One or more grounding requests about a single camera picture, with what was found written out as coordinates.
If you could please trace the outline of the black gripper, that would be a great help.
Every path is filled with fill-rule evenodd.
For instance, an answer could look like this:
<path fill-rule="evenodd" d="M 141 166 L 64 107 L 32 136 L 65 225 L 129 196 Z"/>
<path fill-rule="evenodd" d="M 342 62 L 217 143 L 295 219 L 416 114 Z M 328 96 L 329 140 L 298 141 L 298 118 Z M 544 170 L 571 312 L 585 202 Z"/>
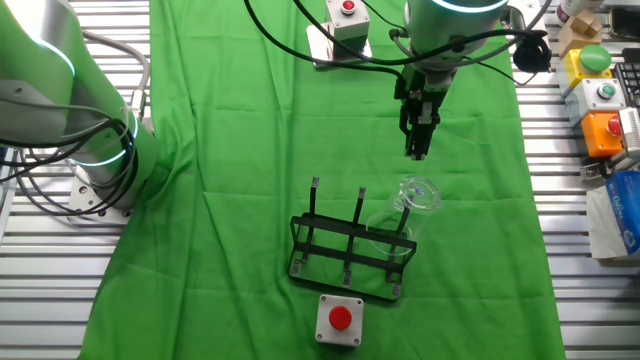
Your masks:
<path fill-rule="evenodd" d="M 394 98 L 401 101 L 399 128 L 412 160 L 424 160 L 440 122 L 439 109 L 453 80 L 453 70 L 422 72 L 405 66 L 396 82 Z"/>

